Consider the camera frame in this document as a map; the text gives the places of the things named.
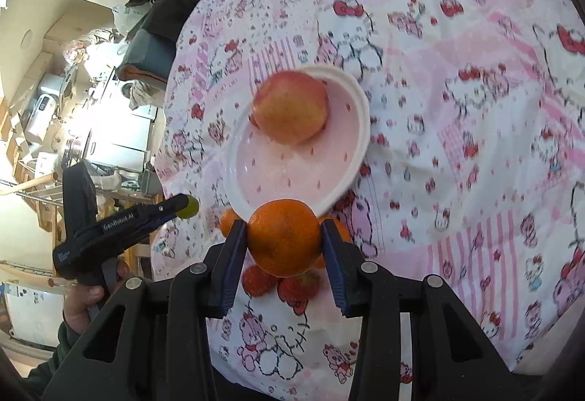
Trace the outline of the person's left hand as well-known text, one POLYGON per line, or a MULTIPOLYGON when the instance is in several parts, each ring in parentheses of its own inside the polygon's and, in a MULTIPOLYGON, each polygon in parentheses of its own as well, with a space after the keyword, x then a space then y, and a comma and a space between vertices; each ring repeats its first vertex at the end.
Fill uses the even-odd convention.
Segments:
POLYGON ((89 309, 104 300, 101 286, 76 284, 64 299, 64 322, 74 334, 82 335, 89 327, 91 318, 89 309))

